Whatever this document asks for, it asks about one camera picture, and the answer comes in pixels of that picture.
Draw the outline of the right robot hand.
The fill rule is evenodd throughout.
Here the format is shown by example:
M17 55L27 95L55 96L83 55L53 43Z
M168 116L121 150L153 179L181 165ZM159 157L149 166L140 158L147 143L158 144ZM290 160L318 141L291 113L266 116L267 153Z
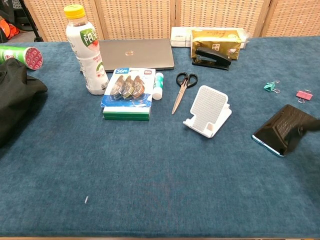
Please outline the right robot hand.
M306 132L317 132L320 130L320 120L313 119L308 122L304 122L298 127L298 132L300 135L304 135Z

